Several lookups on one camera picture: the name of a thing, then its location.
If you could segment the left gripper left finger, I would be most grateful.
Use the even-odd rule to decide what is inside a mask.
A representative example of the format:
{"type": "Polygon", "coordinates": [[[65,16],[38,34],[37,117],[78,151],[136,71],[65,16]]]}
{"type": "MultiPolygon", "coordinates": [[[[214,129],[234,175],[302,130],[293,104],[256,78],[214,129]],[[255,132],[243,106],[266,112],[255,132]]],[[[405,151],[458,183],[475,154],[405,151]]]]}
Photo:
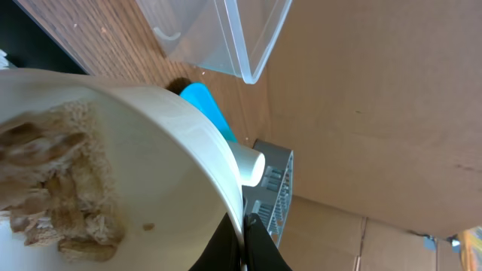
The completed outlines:
{"type": "Polygon", "coordinates": [[[240,271],[238,239],[226,214],[209,240],[203,253],[189,271],[240,271]]]}

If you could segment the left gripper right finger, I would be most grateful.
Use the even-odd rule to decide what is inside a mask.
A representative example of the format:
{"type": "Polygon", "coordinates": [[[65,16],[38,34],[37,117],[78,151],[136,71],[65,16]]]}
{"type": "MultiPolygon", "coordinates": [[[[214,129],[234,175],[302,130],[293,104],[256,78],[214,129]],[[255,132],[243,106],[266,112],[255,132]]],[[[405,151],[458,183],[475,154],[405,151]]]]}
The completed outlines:
{"type": "Polygon", "coordinates": [[[244,243],[249,271],[291,271],[258,214],[244,217],[244,243]]]}

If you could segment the white bowl with food scraps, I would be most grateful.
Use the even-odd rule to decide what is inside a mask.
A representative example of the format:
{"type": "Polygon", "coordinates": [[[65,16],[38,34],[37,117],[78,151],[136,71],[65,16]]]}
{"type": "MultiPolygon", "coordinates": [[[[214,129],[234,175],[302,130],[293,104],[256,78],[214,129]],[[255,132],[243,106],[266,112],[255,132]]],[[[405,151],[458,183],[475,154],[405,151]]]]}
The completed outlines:
{"type": "Polygon", "coordinates": [[[1,73],[1,268],[189,270],[228,214],[244,249],[234,155],[159,87],[1,73]]]}

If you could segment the grey dishwasher rack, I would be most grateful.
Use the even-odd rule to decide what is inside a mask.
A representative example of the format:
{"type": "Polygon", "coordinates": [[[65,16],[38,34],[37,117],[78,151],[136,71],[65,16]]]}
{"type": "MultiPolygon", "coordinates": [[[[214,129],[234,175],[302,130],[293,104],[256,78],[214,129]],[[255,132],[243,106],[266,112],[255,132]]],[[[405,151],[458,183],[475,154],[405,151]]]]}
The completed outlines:
{"type": "Polygon", "coordinates": [[[260,139],[254,149],[265,156],[265,167],[257,186],[243,187],[244,213],[257,214],[279,246],[293,195],[294,152],[260,139]]]}

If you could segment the white plastic cup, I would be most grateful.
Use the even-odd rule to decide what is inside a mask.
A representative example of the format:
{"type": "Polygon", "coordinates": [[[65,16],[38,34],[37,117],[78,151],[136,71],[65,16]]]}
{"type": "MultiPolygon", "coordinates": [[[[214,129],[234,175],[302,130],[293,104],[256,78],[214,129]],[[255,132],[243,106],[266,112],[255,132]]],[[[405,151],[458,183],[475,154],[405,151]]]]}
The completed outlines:
{"type": "Polygon", "coordinates": [[[252,148],[236,142],[227,142],[234,155],[242,186],[256,187],[264,174],[265,156],[252,148]]]}

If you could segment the teal serving tray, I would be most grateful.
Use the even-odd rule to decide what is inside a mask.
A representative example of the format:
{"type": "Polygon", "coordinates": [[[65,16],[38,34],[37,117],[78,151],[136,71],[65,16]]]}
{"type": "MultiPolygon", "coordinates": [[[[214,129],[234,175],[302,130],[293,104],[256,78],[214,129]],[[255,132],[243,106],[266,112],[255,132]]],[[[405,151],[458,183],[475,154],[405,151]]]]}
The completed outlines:
{"type": "Polygon", "coordinates": [[[206,85],[198,82],[189,84],[179,95],[201,111],[227,141],[237,142],[233,131],[206,85]]]}

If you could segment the clear plastic bin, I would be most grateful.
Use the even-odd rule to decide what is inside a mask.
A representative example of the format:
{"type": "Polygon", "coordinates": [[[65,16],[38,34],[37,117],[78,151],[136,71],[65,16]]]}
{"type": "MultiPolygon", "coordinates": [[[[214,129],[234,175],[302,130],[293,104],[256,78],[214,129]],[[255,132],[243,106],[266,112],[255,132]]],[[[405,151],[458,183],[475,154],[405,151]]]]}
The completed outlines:
{"type": "Polygon", "coordinates": [[[172,61],[256,84],[292,0],[137,0],[172,61]]]}

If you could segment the black plastic bin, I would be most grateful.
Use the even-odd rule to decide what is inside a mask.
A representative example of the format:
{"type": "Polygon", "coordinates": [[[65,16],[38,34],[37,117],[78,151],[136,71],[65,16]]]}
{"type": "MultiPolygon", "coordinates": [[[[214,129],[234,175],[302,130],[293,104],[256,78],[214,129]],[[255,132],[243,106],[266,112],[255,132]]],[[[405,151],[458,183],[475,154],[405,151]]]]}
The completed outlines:
{"type": "Polygon", "coordinates": [[[86,71],[16,1],[1,1],[1,68],[86,71]]]}

